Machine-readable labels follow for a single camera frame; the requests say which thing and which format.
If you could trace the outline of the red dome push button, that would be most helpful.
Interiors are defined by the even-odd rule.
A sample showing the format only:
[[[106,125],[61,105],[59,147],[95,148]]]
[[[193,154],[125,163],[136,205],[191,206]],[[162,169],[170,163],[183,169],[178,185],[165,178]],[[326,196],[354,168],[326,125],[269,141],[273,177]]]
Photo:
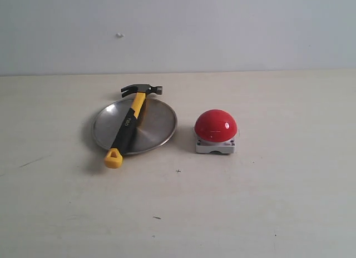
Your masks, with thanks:
[[[195,122],[195,151],[200,154],[235,152],[238,124],[226,111],[212,109],[202,113]]]

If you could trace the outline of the yellow black claw hammer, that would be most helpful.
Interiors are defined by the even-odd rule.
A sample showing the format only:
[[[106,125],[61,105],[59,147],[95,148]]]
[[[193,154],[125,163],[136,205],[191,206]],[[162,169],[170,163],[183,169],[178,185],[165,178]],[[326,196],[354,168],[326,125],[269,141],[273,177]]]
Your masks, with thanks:
[[[125,118],[116,134],[116,137],[104,158],[104,164],[108,168],[119,168],[123,162],[123,155],[127,153],[131,138],[137,127],[142,106],[149,94],[162,94],[162,86],[151,86],[149,84],[134,84],[121,88],[122,98],[135,94],[133,103],[128,109]]]

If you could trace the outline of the round stainless steel plate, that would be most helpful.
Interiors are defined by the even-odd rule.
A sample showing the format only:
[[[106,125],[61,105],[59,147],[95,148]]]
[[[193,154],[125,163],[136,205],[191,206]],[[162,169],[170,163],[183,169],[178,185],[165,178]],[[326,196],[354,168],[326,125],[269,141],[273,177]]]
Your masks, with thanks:
[[[92,137],[104,150],[111,147],[118,129],[130,108],[133,98],[116,101],[102,109],[92,124]],[[175,133],[177,116],[167,104],[155,98],[147,98],[137,120],[128,155],[151,151],[165,144]]]

